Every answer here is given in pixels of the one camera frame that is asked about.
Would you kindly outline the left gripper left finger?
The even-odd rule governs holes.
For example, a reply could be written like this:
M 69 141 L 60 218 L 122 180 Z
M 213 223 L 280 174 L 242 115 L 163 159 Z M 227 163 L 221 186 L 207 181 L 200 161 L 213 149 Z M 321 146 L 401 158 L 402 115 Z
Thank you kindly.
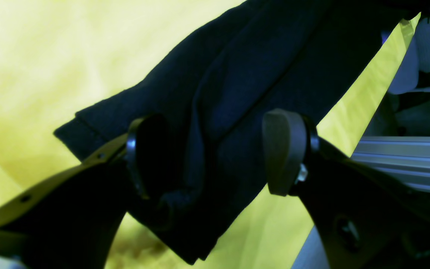
M 102 269 L 127 211 L 167 228 L 167 186 L 156 181 L 167 141 L 163 116 L 138 118 L 80 165 L 0 206 L 0 256 L 29 269 Z

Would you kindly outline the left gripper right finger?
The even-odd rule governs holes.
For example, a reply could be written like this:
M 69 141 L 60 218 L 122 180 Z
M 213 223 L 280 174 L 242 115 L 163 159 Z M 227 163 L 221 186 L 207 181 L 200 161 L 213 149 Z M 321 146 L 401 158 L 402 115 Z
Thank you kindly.
M 269 192 L 297 196 L 332 269 L 430 269 L 430 194 L 347 157 L 309 118 L 262 119 Z

